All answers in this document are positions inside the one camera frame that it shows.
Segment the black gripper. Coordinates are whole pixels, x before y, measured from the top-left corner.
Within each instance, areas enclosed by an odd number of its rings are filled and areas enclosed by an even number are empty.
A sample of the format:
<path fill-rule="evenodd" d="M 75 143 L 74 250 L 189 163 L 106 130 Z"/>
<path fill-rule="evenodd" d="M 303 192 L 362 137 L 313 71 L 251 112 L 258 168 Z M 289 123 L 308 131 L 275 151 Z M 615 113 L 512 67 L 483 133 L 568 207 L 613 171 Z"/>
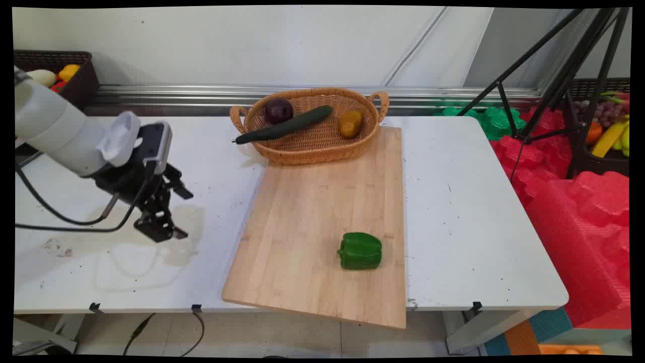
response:
<path fill-rule="evenodd" d="M 185 239 L 188 234 L 175 225 L 170 212 L 170 190 L 184 200 L 194 197 L 181 180 L 182 173 L 168 164 L 161 174 L 154 174 L 155 162 L 132 162 L 122 167 L 104 167 L 94 173 L 98 188 L 119 195 L 141 212 L 134 222 L 138 232 L 154 242 Z"/>

